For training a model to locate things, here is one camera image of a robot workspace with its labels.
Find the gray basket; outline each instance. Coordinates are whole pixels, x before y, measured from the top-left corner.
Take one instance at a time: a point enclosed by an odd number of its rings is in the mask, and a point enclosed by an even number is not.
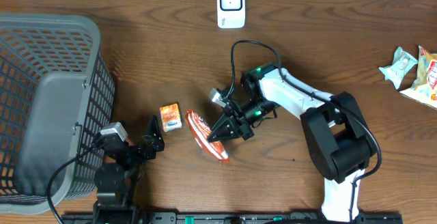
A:
[[[109,123],[115,87],[99,45],[82,16],[0,14],[0,212],[49,210],[53,172]],[[102,159],[100,150],[62,171],[53,203],[91,193]]]

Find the snack packet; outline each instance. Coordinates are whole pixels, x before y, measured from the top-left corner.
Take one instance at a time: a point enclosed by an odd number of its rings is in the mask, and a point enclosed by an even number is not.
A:
[[[211,134],[210,127],[206,122],[193,110],[187,110],[185,113],[185,122],[188,124],[194,135],[196,142],[201,148],[209,152],[221,162],[229,162],[229,156],[220,141],[208,142],[207,138]]]
[[[159,111],[161,112],[164,132],[169,132],[182,127],[178,104],[161,107],[159,108]]]
[[[401,94],[437,109],[437,54],[431,54],[419,46],[419,64],[417,78],[411,88]]]
[[[396,89],[399,89],[402,79],[411,70],[411,68],[417,64],[417,60],[398,47],[393,56],[393,63],[387,67],[379,67],[384,74],[385,80],[390,80],[395,85]]]

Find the red candy wrapper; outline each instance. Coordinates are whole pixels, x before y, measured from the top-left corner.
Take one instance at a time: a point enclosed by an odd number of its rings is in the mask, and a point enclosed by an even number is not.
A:
[[[185,113],[185,122],[188,124],[194,135],[196,142],[201,148],[209,152],[213,157],[221,162],[229,162],[229,156],[220,141],[208,142],[207,138],[211,134],[210,127],[206,122],[193,110],[187,110]]]

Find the wood grain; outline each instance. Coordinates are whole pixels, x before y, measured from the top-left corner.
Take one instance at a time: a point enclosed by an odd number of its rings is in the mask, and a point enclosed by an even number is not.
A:
[[[178,102],[209,123],[219,109],[207,98],[231,80],[233,42],[276,48],[302,81],[354,95],[383,151],[381,170],[362,182],[359,206],[399,211],[405,223],[437,218],[437,111],[400,96],[377,69],[402,46],[437,51],[437,0],[246,0],[244,29],[216,26],[216,0],[0,0],[2,12],[79,14],[102,34],[101,53],[117,79],[114,120],[136,143],[158,108]],[[256,46],[236,49],[241,72],[274,61]],[[414,81],[411,70],[401,88]],[[201,150],[186,126],[164,134],[166,148],[145,166],[136,202],[180,212],[280,212],[319,208],[322,177],[313,166],[300,122],[279,111],[248,141],[225,144],[230,164]],[[90,211],[95,195],[63,202],[60,212]],[[54,223],[51,213],[1,215],[2,223]]]

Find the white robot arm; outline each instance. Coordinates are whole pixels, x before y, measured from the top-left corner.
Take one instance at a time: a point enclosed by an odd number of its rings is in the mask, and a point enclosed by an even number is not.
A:
[[[262,120],[277,107],[283,107],[301,120],[311,160],[325,177],[324,216],[329,221],[351,221],[351,217],[354,219],[358,215],[356,203],[359,186],[358,181],[351,215],[352,181],[364,174],[369,158],[374,154],[373,148],[365,133],[347,116],[294,86],[324,100],[334,100],[340,106],[354,110],[362,118],[358,105],[350,94],[334,96],[321,92],[296,79],[285,68],[282,68],[282,73],[283,76],[275,64],[245,72],[241,84],[251,95],[251,100],[242,106],[223,95],[223,92],[213,89],[210,97],[223,107],[225,114],[213,126],[208,141],[238,137],[248,139],[254,135],[250,125]],[[330,127],[342,123],[346,124],[346,129],[333,135]]]

